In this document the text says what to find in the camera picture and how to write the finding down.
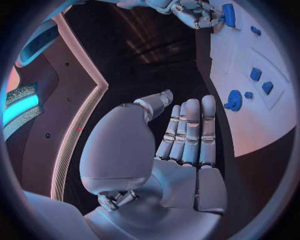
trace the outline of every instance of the white wall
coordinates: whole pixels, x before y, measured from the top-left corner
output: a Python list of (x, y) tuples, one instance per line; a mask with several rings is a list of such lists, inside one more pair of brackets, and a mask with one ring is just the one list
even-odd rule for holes
[[(216, 9), (229, 3), (234, 5), (239, 29), (217, 26), (211, 34), (210, 78), (223, 104), (227, 103), (231, 90), (239, 90), (243, 96), (240, 111), (225, 110), (234, 155), (238, 157), (263, 148), (288, 133), (296, 125), (296, 105), (286, 64), (267, 32), (238, 4), (210, 1)], [(251, 26), (260, 29), (261, 36), (251, 32)], [(259, 82), (250, 78), (252, 67), (262, 71)], [(266, 95), (261, 86), (268, 81), (274, 87)], [(252, 92), (254, 98), (246, 99), (245, 92)]]

